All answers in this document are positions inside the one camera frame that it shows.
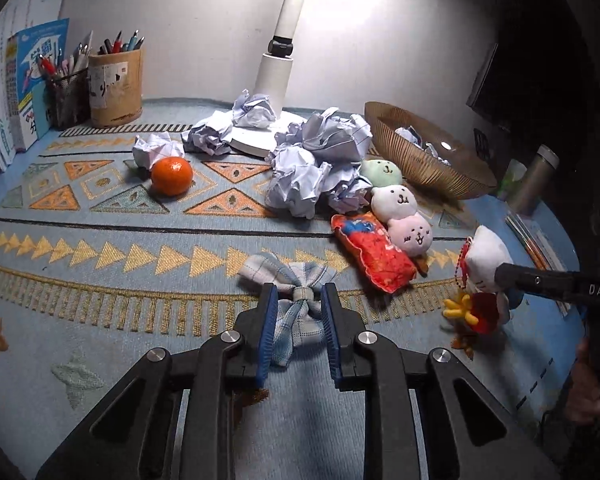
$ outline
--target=metal screw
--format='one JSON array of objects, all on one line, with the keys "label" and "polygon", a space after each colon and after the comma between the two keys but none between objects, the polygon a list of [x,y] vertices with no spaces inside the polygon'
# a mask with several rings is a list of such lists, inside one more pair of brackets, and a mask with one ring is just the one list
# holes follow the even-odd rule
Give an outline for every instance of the metal screw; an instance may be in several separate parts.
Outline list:
[{"label": "metal screw", "polygon": [[445,350],[444,348],[434,348],[431,355],[439,363],[448,363],[451,361],[451,352],[449,350]]},{"label": "metal screw", "polygon": [[162,361],[166,355],[167,352],[164,351],[164,348],[151,348],[146,353],[146,358],[152,363],[157,363],[158,361]]},{"label": "metal screw", "polygon": [[364,332],[360,332],[358,334],[358,341],[365,345],[372,345],[376,341],[378,341],[378,336],[374,332],[369,332],[369,330],[365,330]]},{"label": "metal screw", "polygon": [[225,343],[235,343],[238,341],[238,339],[240,339],[240,332],[236,332],[235,330],[226,330],[225,332],[222,332],[220,339],[222,339],[222,341]]}]

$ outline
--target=label on pen holder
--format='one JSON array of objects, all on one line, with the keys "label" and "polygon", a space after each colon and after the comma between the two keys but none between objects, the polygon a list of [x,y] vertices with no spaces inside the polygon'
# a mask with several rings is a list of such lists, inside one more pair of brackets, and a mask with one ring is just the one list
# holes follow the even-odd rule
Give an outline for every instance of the label on pen holder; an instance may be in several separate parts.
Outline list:
[{"label": "label on pen holder", "polygon": [[128,62],[89,67],[89,102],[91,108],[106,108],[107,96],[126,90]]}]

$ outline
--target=human hand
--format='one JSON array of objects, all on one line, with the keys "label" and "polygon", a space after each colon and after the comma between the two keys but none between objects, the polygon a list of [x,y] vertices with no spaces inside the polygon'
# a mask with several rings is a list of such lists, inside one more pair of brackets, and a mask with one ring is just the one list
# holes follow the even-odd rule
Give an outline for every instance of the human hand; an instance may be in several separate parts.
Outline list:
[{"label": "human hand", "polygon": [[576,362],[571,369],[573,385],[569,390],[564,415],[575,424],[592,424],[600,416],[600,382],[589,366],[589,340],[576,348]]}]

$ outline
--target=crumpled paper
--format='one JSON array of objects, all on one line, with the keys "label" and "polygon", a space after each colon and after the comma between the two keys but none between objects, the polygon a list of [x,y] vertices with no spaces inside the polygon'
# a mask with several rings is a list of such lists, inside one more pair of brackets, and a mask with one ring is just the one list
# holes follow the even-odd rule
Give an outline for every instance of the crumpled paper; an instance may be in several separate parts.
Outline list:
[{"label": "crumpled paper", "polygon": [[149,134],[147,140],[136,136],[136,143],[131,149],[138,168],[151,170],[156,162],[168,156],[184,156],[183,145],[171,140],[168,132]]},{"label": "crumpled paper", "polygon": [[269,96],[256,94],[249,96],[243,90],[234,102],[234,125],[241,128],[268,128],[276,120],[276,114],[269,103]]},{"label": "crumpled paper", "polygon": [[371,183],[360,176],[360,162],[371,144],[371,128],[359,115],[334,116],[337,108],[291,123],[276,133],[277,146],[266,161],[273,168],[265,203],[286,208],[293,216],[313,218],[320,195],[339,213],[367,205]]},{"label": "crumpled paper", "polygon": [[425,153],[429,153],[429,155],[442,162],[442,164],[445,164],[446,166],[451,166],[451,163],[448,160],[438,155],[438,152],[433,147],[433,144],[431,144],[430,142],[422,141],[422,138],[419,136],[419,134],[416,132],[413,126],[409,126],[408,128],[398,128],[395,131],[395,133],[400,135],[403,139],[408,140],[419,150],[423,150]]},{"label": "crumpled paper", "polygon": [[215,111],[181,135],[186,152],[205,152],[207,155],[229,153],[231,130],[234,127],[231,112]]},{"label": "crumpled paper", "polygon": [[360,175],[359,166],[345,164],[331,169],[322,191],[328,193],[329,206],[344,214],[369,205],[365,195],[372,187],[371,181]]},{"label": "crumpled paper", "polygon": [[293,216],[313,218],[322,183],[331,164],[316,166],[315,157],[299,146],[287,146],[272,161],[273,177],[264,203],[277,209],[289,209]]}]

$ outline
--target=blue checkered cloth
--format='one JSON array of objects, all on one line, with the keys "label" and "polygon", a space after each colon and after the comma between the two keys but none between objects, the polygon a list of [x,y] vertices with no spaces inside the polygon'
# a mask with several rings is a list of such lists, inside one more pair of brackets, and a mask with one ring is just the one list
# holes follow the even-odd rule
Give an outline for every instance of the blue checkered cloth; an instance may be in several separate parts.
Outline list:
[{"label": "blue checkered cloth", "polygon": [[259,285],[273,283],[281,296],[292,298],[278,300],[272,364],[286,367],[294,348],[324,341],[320,301],[315,295],[325,283],[333,281],[336,270],[315,262],[285,265],[273,254],[260,253],[249,256],[239,274]]}]

